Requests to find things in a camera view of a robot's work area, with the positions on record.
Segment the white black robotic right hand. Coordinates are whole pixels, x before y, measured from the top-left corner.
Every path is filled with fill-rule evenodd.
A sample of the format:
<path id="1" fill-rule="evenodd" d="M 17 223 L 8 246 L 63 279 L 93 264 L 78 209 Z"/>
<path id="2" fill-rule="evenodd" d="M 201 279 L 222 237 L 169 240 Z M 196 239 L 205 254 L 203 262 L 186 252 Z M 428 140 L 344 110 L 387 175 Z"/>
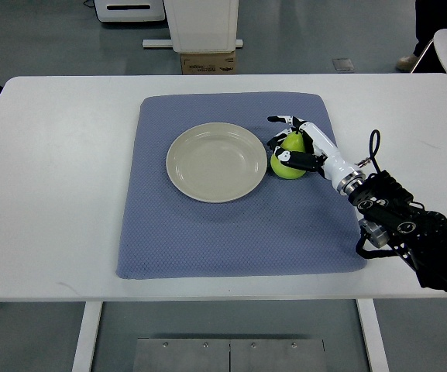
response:
<path id="1" fill-rule="evenodd" d="M 349 195 L 365 180 L 359 166 L 346 162 L 336 145 L 312 122 L 289 115 L 267 118 L 270 122 L 284 122 L 303 135 L 306 152 L 301 155 L 301 166 L 306 172 L 315 171 L 332 182 L 342 195 Z"/>

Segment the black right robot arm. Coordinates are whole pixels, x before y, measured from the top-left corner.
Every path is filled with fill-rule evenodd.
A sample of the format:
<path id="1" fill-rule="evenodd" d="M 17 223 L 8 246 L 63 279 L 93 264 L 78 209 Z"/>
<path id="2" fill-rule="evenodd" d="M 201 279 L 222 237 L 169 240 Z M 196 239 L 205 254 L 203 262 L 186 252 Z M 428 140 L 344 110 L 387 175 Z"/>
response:
<path id="1" fill-rule="evenodd" d="M 423 288 L 447 292 L 447 218 L 427 210 L 387 171 L 376 154 L 380 131 L 370 134 L 368 160 L 375 171 L 352 183 L 346 194 L 362 215 L 356 253 L 365 259 L 400 257 Z"/>

